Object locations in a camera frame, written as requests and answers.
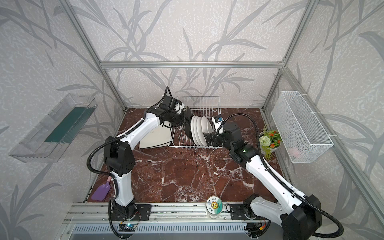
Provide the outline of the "black square plate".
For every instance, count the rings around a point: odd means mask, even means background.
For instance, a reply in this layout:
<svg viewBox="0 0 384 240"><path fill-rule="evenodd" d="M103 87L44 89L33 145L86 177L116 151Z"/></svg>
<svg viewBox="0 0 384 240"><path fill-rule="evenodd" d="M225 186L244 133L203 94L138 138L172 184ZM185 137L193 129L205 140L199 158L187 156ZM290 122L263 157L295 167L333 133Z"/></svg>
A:
<svg viewBox="0 0 384 240"><path fill-rule="evenodd" d="M190 140L193 140L192 131L191 131L193 113L190 107L187 107L186 110L184 111L184 117L185 117L185 125L184 125L185 134Z"/></svg>

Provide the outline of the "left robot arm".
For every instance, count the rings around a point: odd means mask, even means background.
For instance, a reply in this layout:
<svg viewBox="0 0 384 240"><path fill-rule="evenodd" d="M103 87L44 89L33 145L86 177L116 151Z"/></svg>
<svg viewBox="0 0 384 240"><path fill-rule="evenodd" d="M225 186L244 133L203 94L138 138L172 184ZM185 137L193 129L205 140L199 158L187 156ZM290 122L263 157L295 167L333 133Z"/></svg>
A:
<svg viewBox="0 0 384 240"><path fill-rule="evenodd" d="M152 130L168 122L172 127L188 125L192 119L190 107L174 98L169 87L163 97L144 111L143 117L130 129L116 137L108 137L105 142L94 149L87 158L87 168L92 173L111 177L115 195L109 200L109 209L125 219L135 216L136 203L132 191L131 175L136 164L133 150ZM107 171L92 167L94 155L104 150L104 163Z"/></svg>

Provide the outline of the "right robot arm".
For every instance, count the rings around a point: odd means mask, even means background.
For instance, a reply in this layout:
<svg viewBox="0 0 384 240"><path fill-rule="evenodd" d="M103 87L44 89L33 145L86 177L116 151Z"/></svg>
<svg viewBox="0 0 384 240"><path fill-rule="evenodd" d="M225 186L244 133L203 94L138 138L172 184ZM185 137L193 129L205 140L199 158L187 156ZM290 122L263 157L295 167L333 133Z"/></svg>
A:
<svg viewBox="0 0 384 240"><path fill-rule="evenodd" d="M343 235L344 226L322 209L320 200L307 196L282 177L262 156L261 144L246 143L239 126L222 115L212 118L215 130L206 133L207 144L223 146L229 156L256 177L273 194L276 203L263 197L244 201L249 218L264 217L283 229L284 240L308 240L311 236L334 239Z"/></svg>

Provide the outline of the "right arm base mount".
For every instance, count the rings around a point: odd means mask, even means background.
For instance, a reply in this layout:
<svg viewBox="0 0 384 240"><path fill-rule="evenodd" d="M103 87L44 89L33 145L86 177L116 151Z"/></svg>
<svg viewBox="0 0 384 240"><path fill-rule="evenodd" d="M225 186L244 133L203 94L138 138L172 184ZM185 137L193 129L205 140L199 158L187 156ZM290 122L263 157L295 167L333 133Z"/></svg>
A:
<svg viewBox="0 0 384 240"><path fill-rule="evenodd" d="M243 222L269 222L268 219L265 219L260 216L249 218L246 216L244 205L229 203L226 204L226 211L230 213L231 220L233 221L243 221Z"/></svg>

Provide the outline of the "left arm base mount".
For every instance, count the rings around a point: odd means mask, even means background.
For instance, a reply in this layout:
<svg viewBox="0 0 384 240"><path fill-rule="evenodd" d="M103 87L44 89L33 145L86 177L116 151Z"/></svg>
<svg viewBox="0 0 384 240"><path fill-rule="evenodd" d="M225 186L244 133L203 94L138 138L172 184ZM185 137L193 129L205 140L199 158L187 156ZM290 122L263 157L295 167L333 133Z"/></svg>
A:
<svg viewBox="0 0 384 240"><path fill-rule="evenodd" d="M112 221L148 221L151 214L152 205L139 204L120 206L113 204L110 219Z"/></svg>

